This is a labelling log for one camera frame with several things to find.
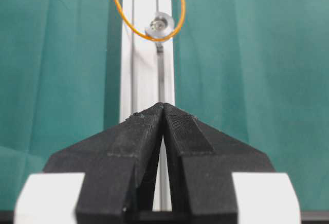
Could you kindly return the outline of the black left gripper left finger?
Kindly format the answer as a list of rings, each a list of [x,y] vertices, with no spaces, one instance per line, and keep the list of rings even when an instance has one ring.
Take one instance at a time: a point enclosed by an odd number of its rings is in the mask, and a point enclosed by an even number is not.
[[[78,223],[124,223],[124,209],[150,211],[162,141],[163,104],[50,156],[46,173],[85,174]]]

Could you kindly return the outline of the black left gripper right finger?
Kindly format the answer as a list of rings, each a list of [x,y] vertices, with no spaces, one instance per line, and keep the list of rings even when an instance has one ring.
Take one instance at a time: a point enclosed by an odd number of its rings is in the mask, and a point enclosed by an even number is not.
[[[165,103],[172,210],[190,223],[237,223],[232,172],[274,172],[268,156]]]

